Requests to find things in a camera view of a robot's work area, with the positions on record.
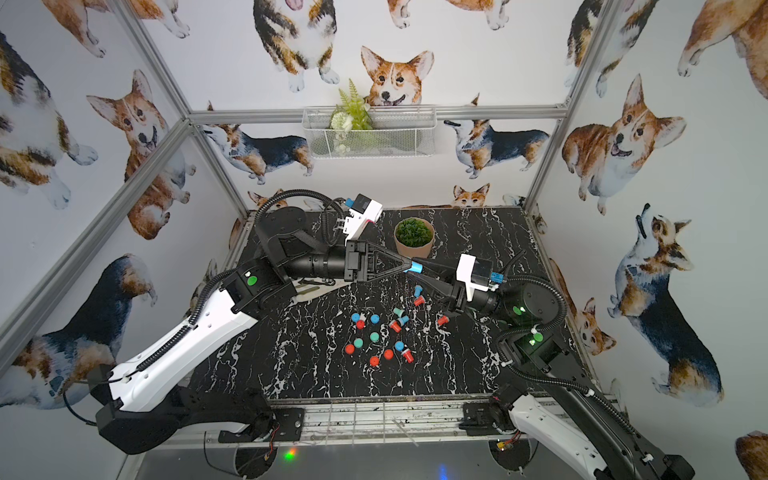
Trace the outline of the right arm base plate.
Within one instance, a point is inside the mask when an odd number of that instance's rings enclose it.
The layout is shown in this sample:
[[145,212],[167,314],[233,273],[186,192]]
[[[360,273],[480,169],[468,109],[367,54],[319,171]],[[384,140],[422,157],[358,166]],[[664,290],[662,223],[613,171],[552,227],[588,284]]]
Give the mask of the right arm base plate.
[[458,428],[468,436],[503,434],[514,429],[507,411],[497,402],[464,403],[462,413]]

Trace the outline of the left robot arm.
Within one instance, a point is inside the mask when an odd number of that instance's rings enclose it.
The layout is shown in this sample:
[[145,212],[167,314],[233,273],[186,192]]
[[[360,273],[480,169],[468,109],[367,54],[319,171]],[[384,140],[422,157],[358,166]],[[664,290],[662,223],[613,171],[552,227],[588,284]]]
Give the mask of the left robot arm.
[[177,431],[219,429],[233,440],[268,437],[276,420],[260,393],[232,397],[200,394],[180,381],[231,338],[297,295],[297,279],[370,282],[420,264],[381,245],[361,240],[383,212],[358,195],[340,206],[319,192],[286,190],[255,213],[255,254],[209,280],[191,314],[134,358],[87,377],[102,407],[95,417],[102,438],[128,455],[145,453]]

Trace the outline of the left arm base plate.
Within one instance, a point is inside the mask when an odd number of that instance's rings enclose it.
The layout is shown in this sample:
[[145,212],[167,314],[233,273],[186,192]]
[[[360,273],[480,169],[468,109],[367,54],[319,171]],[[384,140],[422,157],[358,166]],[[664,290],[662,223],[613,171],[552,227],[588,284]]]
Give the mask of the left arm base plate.
[[301,437],[305,410],[302,408],[279,408],[260,413],[254,422],[241,432],[222,430],[218,442],[246,443],[268,441],[298,441]]

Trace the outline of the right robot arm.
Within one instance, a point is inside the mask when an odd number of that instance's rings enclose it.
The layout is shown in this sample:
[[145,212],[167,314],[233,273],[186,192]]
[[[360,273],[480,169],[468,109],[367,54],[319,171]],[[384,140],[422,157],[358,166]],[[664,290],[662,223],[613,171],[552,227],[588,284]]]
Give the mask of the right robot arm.
[[407,270],[441,295],[450,317],[475,313],[502,323],[493,347],[515,378],[492,404],[515,429],[545,446],[583,479],[691,479],[680,455],[663,452],[590,380],[564,338],[568,306],[548,280],[497,271],[487,260],[417,258]]

